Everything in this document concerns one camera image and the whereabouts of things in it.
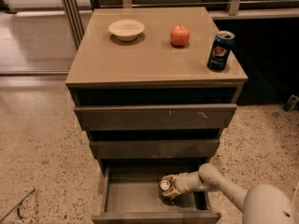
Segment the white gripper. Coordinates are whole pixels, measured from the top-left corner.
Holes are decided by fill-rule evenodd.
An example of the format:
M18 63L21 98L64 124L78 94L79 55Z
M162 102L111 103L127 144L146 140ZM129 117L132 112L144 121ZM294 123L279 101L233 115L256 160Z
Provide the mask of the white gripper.
M191 192L206 191L206 186L200 179L198 172L180 173L178 175L165 175L162 177L161 184L164 182L172 183L175 181L175 187L162 189L161 195L164 198L174 198L181 194Z

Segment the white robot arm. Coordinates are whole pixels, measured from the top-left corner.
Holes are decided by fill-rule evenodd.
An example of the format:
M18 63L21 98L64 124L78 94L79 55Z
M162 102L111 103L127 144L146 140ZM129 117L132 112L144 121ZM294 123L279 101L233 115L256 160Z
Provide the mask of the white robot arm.
M163 198L170 199L197 191L219 190L242 213L242 224L299 224L298 211L283 191L269 184L244 189L210 163L195 172L164 176L159 189Z

